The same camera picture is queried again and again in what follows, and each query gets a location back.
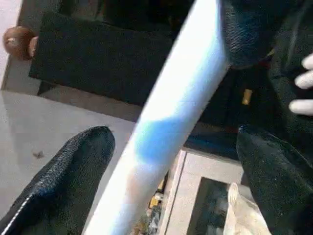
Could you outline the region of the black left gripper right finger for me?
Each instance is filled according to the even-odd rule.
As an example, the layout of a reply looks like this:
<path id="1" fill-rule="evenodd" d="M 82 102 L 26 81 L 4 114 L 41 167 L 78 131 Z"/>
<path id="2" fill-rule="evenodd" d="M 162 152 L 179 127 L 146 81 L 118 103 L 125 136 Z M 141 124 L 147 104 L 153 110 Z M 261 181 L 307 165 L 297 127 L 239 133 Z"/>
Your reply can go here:
<path id="1" fill-rule="evenodd" d="M 313 233 L 313 164 L 292 145 L 242 125 L 236 149 L 252 196 L 273 235 Z"/>

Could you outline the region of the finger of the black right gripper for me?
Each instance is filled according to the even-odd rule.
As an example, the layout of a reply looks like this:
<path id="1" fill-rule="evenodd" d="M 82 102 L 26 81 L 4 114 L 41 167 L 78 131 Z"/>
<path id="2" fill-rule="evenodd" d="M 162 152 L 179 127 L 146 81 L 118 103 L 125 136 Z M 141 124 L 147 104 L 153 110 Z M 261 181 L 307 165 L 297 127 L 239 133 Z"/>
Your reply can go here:
<path id="1" fill-rule="evenodd" d="M 223 0 L 223 37 L 231 65 L 247 67 L 265 58 L 288 12 L 288 0 Z"/>

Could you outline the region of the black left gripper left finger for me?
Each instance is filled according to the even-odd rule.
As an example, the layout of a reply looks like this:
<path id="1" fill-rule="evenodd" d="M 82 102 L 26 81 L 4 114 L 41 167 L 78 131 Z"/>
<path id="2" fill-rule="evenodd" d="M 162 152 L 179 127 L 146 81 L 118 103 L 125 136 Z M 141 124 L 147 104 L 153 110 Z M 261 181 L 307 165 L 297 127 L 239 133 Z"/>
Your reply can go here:
<path id="1" fill-rule="evenodd" d="M 0 233 L 80 235 L 114 149 L 106 126 L 69 139 L 14 201 L 0 221 Z"/>

